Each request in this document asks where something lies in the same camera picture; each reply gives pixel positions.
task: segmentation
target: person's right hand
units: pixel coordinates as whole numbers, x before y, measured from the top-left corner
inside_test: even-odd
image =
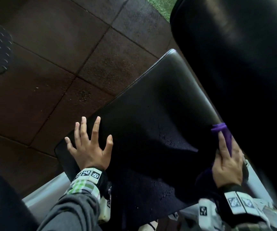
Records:
[[[213,179],[217,188],[235,183],[242,183],[243,153],[234,138],[232,138],[232,157],[226,147],[225,138],[222,132],[218,133],[219,151],[212,167]]]
[[[106,170],[111,161],[111,153],[113,148],[113,137],[109,135],[106,140],[105,149],[102,150],[99,147],[98,136],[100,117],[97,117],[91,139],[89,140],[87,135],[86,117],[82,117],[81,130],[80,124],[75,123],[74,139],[76,149],[72,146],[72,143],[68,137],[65,137],[67,148],[71,155],[75,158],[80,169],[96,167],[100,170]]]

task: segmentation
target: tiled floor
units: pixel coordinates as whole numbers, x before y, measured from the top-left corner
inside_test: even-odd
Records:
[[[57,174],[54,147],[166,51],[146,0],[0,0],[14,58],[0,75],[0,174],[25,196]]]

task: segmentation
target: green plaid sleeve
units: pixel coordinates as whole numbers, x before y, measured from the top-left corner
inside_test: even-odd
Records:
[[[97,198],[97,200],[100,202],[100,192],[98,187],[86,180],[86,179],[76,179],[71,184],[68,190],[65,192],[65,194],[77,194],[77,193],[90,193],[93,196]]]
[[[259,222],[258,224],[239,224],[232,231],[272,231],[272,229],[266,223]]]

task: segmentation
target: microfiber cloth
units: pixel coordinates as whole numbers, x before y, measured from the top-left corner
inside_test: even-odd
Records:
[[[224,135],[227,149],[229,151],[230,156],[232,156],[232,134],[227,128],[225,123],[213,125],[211,129],[211,133],[213,134],[217,142],[219,142],[218,132],[220,131]],[[196,179],[195,188],[200,194],[200,196],[214,197],[214,195],[217,195],[217,187],[212,177],[212,166],[213,166],[213,163],[209,168],[207,168],[200,175],[198,175]]]

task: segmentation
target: green artificial turf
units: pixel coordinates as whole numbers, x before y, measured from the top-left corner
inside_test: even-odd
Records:
[[[168,22],[170,22],[171,12],[177,0],[147,0],[147,1],[150,4],[152,4]]]

